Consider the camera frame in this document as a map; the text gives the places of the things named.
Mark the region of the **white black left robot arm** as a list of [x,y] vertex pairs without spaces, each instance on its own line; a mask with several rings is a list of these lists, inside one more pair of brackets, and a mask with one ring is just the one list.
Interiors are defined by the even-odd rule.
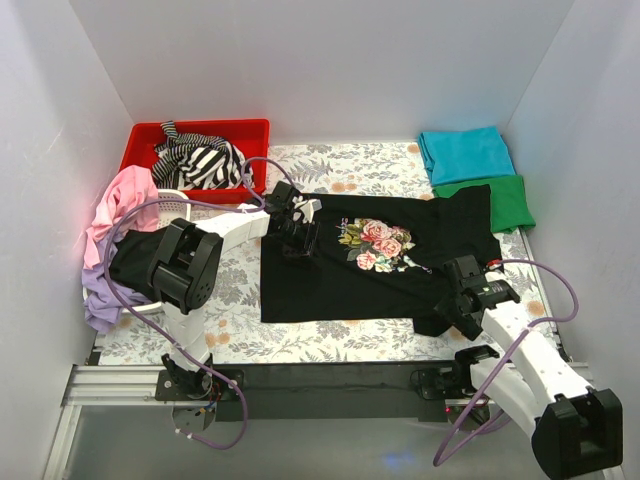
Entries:
[[172,344],[169,359],[182,369],[178,387],[188,398],[203,399],[213,386],[211,373],[203,369],[210,358],[203,307],[213,293],[223,254],[267,238],[285,258],[308,258],[319,231],[314,216],[321,209],[319,199],[306,198],[280,181],[272,193],[225,207],[211,219],[177,219],[166,228],[147,281],[166,315],[164,330]]

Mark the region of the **black floral print t shirt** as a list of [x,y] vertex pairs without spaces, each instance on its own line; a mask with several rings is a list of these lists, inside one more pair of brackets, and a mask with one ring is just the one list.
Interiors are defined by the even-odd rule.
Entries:
[[487,185],[430,200],[315,194],[322,207],[310,256],[261,241],[262,322],[409,318],[415,333],[442,335],[451,325],[436,307],[453,293],[444,263],[501,256],[490,195]]

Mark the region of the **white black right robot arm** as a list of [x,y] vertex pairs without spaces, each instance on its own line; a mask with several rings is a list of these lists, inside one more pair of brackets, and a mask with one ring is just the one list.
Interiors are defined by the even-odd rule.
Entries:
[[577,373],[529,318],[500,268],[473,256],[444,263],[453,293],[438,307],[469,339],[487,333],[500,346],[457,352],[454,389],[471,398],[433,459],[451,458],[449,444],[483,399],[493,401],[528,435],[534,457],[550,479],[571,479],[617,467],[623,460],[623,407],[610,389],[598,390]]

